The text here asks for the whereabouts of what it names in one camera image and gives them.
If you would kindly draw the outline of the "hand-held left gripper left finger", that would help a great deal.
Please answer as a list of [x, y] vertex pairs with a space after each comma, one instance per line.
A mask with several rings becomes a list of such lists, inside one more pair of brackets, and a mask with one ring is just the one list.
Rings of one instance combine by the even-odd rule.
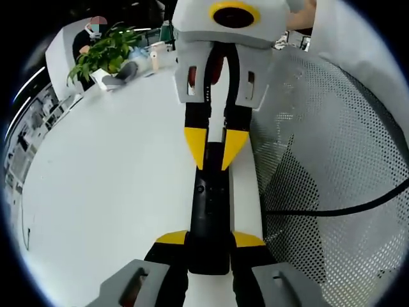
[[159, 237], [144, 259], [135, 259], [100, 285], [88, 306], [183, 306], [188, 289], [188, 231]]

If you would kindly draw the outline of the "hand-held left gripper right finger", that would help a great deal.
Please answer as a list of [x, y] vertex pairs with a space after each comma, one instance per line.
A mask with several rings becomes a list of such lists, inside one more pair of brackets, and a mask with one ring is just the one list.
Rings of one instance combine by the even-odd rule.
[[323, 306], [320, 286], [287, 262], [279, 263], [259, 237], [232, 233], [231, 270], [238, 306]]

